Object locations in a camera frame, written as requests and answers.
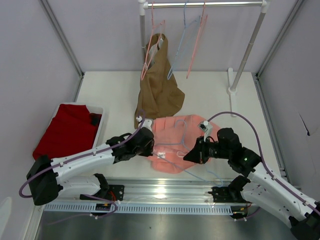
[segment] red cloth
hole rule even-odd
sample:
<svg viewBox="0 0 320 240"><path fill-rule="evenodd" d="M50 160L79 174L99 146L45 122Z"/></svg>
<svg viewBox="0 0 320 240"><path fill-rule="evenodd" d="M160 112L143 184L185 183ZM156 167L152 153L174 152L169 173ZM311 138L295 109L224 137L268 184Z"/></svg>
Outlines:
<svg viewBox="0 0 320 240"><path fill-rule="evenodd" d="M61 158L91 149L100 118L100 114L90 113L85 105L61 104L33 158L37 160L43 155Z"/></svg>

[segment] white tray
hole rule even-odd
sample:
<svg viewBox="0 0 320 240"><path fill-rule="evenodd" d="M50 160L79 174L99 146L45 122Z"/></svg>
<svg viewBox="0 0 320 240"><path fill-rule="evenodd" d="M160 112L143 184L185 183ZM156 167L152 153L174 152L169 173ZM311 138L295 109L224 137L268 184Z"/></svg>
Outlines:
<svg viewBox="0 0 320 240"><path fill-rule="evenodd" d="M95 135L95 138L94 138L94 142L93 142L93 145L92 145L92 148L95 148L97 146L97 143L98 143L98 138L99 138L99 135L101 133L101 129L102 129L102 125L104 123L104 119L105 119L105 115L106 115L106 111L105 109L102 107L102 106L97 106L97 105L94 105L94 104L88 104L88 103L83 103L83 102L62 102L59 104L59 106L55 109L54 113L53 113L53 116L52 116L52 119L57 115L57 112L58 112L58 109L60 107L61 104L68 104L68 105L85 105L86 108L89 110L89 112L91 114L101 114L101 119L100 119L100 123L99 123L99 127L98 127L98 130L96 132L96 135Z"/></svg>

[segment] white table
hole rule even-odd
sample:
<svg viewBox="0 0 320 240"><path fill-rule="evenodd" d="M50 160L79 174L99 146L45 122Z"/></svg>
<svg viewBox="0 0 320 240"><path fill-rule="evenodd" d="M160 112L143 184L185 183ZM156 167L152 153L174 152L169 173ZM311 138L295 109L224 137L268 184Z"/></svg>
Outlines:
<svg viewBox="0 0 320 240"><path fill-rule="evenodd" d="M140 91L139 71L92 71L86 72L79 91L77 102L91 103L104 107L107 112L99 136L99 144L114 136L134 132L134 113ZM182 109L177 115L197 114L206 119L216 113L230 110L227 94L228 77L226 72L192 72L186 79L186 72L174 73L178 87L185 93ZM260 137L262 151L267 164L278 174L279 166L268 133L266 121L258 99L256 87L250 72L244 72L237 87L238 113L248 118L255 126ZM241 118L228 115L214 119L221 128L231 127L239 135L244 147L257 154L258 146L251 127ZM234 172L226 160L213 159L207 168L224 180L233 180L239 174ZM216 177L208 173L203 165L188 169L208 181ZM132 180L192 180L197 178L182 172L169 174L154 170L151 162L141 156L112 166L101 167L87 174L102 173L105 177Z"/></svg>

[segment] metal floor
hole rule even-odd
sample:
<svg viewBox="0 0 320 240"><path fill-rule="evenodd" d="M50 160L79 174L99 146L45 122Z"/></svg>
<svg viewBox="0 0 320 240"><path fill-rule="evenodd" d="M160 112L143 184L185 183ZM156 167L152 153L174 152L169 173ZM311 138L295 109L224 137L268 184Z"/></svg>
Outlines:
<svg viewBox="0 0 320 240"><path fill-rule="evenodd" d="M36 240L294 240L290 229L261 210L247 222L230 216L118 213L95 220L45 211Z"/></svg>

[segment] clothes rack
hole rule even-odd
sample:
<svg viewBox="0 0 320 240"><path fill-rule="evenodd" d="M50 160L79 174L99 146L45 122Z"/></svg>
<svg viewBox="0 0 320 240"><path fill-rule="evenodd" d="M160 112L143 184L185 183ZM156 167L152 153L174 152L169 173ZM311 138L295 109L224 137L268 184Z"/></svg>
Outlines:
<svg viewBox="0 0 320 240"><path fill-rule="evenodd" d="M146 0L138 0L139 3L139 15L140 15L140 32L141 32L141 47L142 47L142 56L145 59L145 47L146 47L146 26L145 26L145 15L146 10L153 8L183 8L185 7L185 3L148 3ZM252 50L252 47L255 43L257 35L259 33L260 27L263 23L267 10L270 6L271 0L262 0L262 1L234 1L234 2L188 2L186 7L261 7L259 18L255 24L253 33L251 35L250 41L246 47L245 53L243 55L241 64L236 73L235 78L233 77L233 69L229 67L228 69L228 80L229 80L229 88L227 92L230 96L230 110L233 112L238 111L237 107L237 85L239 83L239 79L245 69L248 57Z"/></svg>

